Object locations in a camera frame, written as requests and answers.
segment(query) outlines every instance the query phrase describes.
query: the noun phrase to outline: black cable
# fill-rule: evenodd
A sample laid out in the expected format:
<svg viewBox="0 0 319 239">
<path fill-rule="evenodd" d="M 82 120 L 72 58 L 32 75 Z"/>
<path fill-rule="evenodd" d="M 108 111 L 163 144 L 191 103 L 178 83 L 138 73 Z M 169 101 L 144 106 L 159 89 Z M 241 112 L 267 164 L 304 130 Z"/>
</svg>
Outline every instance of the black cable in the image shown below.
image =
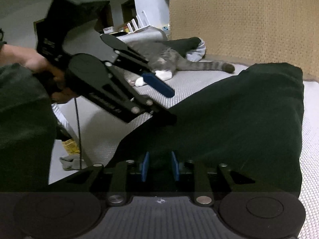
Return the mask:
<svg viewBox="0 0 319 239">
<path fill-rule="evenodd" d="M 80 133 L 80 121 L 79 121 L 79 110 L 78 110 L 78 103 L 77 99 L 74 98 L 75 103 L 75 113 L 77 116 L 77 122 L 78 122 L 78 133 L 79 133 L 79 148 L 80 148 L 80 170 L 82 170 L 82 145 L 81 145 L 81 133 Z"/>
</svg>

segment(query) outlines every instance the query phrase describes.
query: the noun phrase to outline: white logo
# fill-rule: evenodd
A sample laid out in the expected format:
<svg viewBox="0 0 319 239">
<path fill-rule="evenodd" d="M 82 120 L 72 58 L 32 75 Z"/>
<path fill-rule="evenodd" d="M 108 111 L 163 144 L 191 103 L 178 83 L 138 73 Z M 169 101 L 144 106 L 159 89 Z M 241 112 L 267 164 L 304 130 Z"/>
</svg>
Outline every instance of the white logo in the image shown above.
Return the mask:
<svg viewBox="0 0 319 239">
<path fill-rule="evenodd" d="M 157 202 L 157 203 L 160 203 L 160 204 L 163 204 L 163 203 L 166 202 L 166 200 L 164 200 L 164 199 L 158 199 L 156 202 Z"/>
</svg>

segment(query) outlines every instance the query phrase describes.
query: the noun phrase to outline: white paw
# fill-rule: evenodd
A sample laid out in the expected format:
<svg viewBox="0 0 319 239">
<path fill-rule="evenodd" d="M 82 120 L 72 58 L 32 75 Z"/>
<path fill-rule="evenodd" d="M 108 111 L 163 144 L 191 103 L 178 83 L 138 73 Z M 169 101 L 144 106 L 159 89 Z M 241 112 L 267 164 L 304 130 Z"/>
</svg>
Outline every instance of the white paw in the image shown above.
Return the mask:
<svg viewBox="0 0 319 239">
<path fill-rule="evenodd" d="M 158 78 L 160 78 L 160 80 L 162 81 L 167 81 L 169 79 L 171 79 L 173 77 L 173 73 L 172 71 L 169 70 L 165 70 L 165 71 L 155 71 L 156 72 L 156 76 Z"/>
<path fill-rule="evenodd" d="M 144 85 L 146 85 L 146 83 L 144 82 L 143 77 L 137 78 L 137 80 L 135 81 L 135 86 L 136 87 L 141 87 L 141 86 L 144 86 Z"/>
</svg>

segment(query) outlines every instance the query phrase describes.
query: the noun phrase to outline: tan woven panel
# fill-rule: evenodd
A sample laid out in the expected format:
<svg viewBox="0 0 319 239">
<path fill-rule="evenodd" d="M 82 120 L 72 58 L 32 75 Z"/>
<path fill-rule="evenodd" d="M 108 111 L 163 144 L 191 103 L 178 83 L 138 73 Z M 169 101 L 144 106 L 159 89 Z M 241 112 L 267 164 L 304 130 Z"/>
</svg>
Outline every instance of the tan woven panel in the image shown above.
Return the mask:
<svg viewBox="0 0 319 239">
<path fill-rule="evenodd" d="M 170 20 L 173 40 L 201 37 L 209 55 L 319 77 L 319 0 L 170 0 Z"/>
</svg>

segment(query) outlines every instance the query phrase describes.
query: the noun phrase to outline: striped tail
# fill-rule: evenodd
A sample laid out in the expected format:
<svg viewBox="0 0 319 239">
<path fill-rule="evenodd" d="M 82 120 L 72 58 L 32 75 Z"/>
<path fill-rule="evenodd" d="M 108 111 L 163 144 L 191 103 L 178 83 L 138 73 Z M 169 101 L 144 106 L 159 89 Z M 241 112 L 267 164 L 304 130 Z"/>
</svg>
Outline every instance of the striped tail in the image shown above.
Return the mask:
<svg viewBox="0 0 319 239">
<path fill-rule="evenodd" d="M 191 62 L 180 57 L 176 67 L 177 71 L 224 71 L 233 73 L 235 67 L 223 61 L 213 62 Z"/>
</svg>

